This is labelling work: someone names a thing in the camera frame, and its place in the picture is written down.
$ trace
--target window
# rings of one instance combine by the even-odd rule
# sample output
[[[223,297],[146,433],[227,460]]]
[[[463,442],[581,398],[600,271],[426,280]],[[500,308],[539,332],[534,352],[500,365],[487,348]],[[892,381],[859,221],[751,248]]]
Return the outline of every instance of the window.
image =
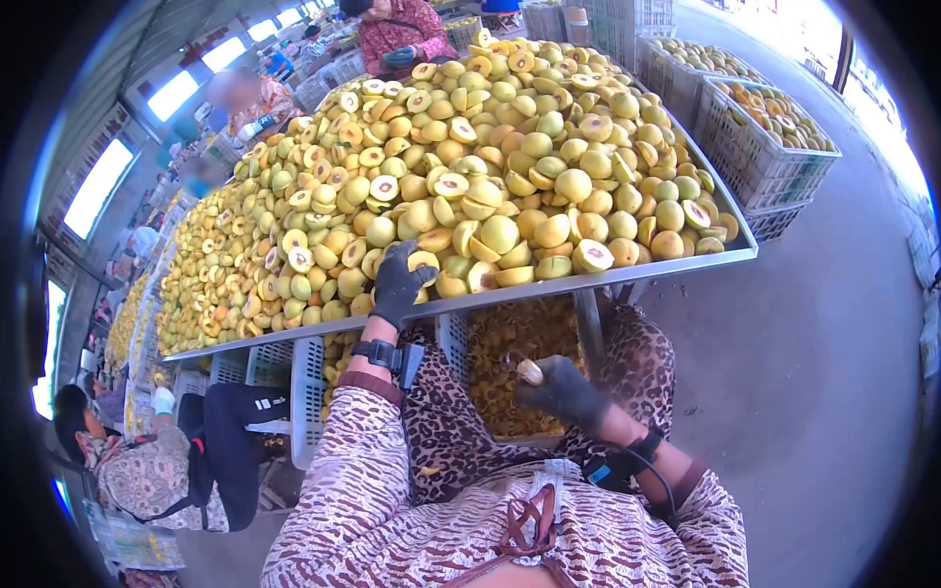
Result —
[[[65,293],[53,282],[49,282],[47,292],[49,293],[49,338],[46,341],[46,359],[43,364],[46,375],[40,378],[36,386],[33,387],[33,406],[36,408],[36,412],[51,421],[53,418],[53,371],[56,369],[58,324],[65,306]]]
[[[245,45],[238,37],[232,37],[222,43],[206,55],[202,56],[202,62],[209,66],[213,73],[225,69],[235,58],[245,52]]]
[[[153,114],[161,121],[169,119],[177,108],[186,102],[186,99],[196,93],[199,84],[187,71],[180,72],[166,86],[157,90],[157,93],[147,101]]]
[[[252,40],[258,42],[271,37],[277,32],[278,28],[275,26],[275,24],[271,20],[267,20],[253,25],[248,30],[248,35],[252,38]]]
[[[297,12],[297,8],[288,8],[278,15],[278,22],[281,23],[281,26],[291,26],[300,20],[300,13]]]
[[[117,139],[111,141],[78,188],[72,205],[65,213],[65,224],[85,239],[102,210],[104,201],[118,183],[133,155]]]

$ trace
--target worker's left hand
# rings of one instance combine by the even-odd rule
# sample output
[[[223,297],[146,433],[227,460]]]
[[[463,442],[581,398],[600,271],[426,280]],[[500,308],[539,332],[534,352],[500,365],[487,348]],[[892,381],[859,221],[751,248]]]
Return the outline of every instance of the worker's left hand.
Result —
[[[390,67],[399,69],[411,65],[417,56],[418,49],[414,45],[407,45],[399,47],[392,53],[386,53],[385,58]]]
[[[245,125],[238,132],[238,139],[243,143],[248,143],[251,138],[262,131],[262,125],[256,122],[250,122]]]
[[[370,314],[381,316],[399,330],[412,312],[418,291],[438,275],[438,269],[430,265],[408,271],[408,256],[416,248],[414,239],[390,246],[375,276],[375,307]]]
[[[169,389],[160,386],[153,391],[153,396],[151,396],[153,414],[171,415],[173,414],[173,405],[175,404],[176,398],[173,396],[173,392],[171,392]]]

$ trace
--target brown patterned blouse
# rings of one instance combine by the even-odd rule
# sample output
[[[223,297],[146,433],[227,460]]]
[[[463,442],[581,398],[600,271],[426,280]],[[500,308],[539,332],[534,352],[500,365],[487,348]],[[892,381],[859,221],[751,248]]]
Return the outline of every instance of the brown patterned blouse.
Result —
[[[425,586],[498,557],[507,503],[555,486],[552,551],[578,586],[747,586],[742,513],[707,471],[674,531],[632,495],[582,481],[567,460],[504,469],[452,501],[408,507],[399,409],[336,389],[296,510],[268,554],[262,586]]]
[[[157,431],[155,441],[104,459],[96,468],[98,487],[111,505],[122,511],[138,518],[157,516],[189,494],[189,443],[178,427],[165,425]],[[209,530],[227,532],[229,519],[215,483],[206,508]],[[202,515],[199,508],[187,506],[150,524],[201,531]]]

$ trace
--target black glove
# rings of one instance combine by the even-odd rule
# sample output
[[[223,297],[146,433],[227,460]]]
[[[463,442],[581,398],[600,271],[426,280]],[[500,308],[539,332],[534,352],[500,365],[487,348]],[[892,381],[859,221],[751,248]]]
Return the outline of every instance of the black glove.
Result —
[[[546,382],[534,388],[520,379],[517,400],[548,412],[565,424],[577,425],[590,437],[597,437],[611,408],[611,396],[589,384],[569,358],[552,356],[535,364],[542,370]]]
[[[375,275],[375,307],[370,315],[381,316],[399,330],[422,285],[438,275],[438,269],[428,265],[408,271],[408,256],[417,247],[415,239],[389,247]]]

